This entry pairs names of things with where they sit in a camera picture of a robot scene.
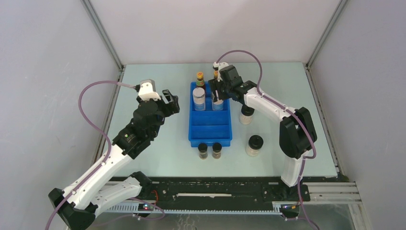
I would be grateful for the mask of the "clear jar silver lid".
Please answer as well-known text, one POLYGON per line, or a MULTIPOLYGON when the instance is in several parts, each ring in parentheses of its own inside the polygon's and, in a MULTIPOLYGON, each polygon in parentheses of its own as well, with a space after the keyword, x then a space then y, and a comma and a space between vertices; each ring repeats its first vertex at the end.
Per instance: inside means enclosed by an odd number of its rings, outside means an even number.
POLYGON ((197 87, 192 91, 193 104, 195 111, 205 110, 205 90, 197 87))
POLYGON ((222 111, 224 109, 224 101, 223 100, 217 100, 212 101, 212 110, 213 111, 222 111))

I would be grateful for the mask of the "white spice jar black lid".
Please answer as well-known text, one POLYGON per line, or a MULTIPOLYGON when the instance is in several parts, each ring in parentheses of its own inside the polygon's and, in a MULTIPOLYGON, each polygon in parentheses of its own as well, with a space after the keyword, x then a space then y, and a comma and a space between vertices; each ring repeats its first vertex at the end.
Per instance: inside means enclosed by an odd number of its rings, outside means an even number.
POLYGON ((242 105, 239 115, 239 121, 243 125, 249 125, 252 122, 255 109, 242 105))
POLYGON ((252 135, 248 139, 248 143, 246 145, 246 154, 255 157, 259 154, 261 148, 263 147, 264 141, 263 138, 259 135, 252 135))

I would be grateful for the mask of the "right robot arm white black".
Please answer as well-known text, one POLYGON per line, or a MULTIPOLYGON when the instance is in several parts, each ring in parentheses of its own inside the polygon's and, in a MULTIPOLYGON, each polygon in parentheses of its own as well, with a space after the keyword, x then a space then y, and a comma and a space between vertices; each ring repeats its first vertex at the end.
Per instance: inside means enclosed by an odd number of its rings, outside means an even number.
POLYGON ((295 109, 266 94, 256 83, 243 81, 235 66, 226 62, 213 64, 217 78, 209 80, 212 99, 232 99, 248 108, 261 112, 279 124, 279 146, 285 154, 284 168, 279 186, 279 196, 293 199, 304 171, 304 161, 309 151, 315 149, 317 134, 308 109, 295 109))

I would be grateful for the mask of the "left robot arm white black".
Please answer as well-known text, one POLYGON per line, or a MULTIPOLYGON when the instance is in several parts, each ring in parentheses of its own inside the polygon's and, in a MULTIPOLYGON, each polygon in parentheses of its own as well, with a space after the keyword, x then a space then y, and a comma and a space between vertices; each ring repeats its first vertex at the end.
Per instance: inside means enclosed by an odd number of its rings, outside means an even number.
POLYGON ((158 136, 165 118, 180 111, 179 98, 163 90, 163 101, 141 97, 133 118, 113 139, 113 144, 77 181, 48 195, 55 210, 71 230, 85 230, 110 207, 133 197, 147 199, 152 181, 141 171, 106 190, 101 188, 124 166, 134 160, 158 136))

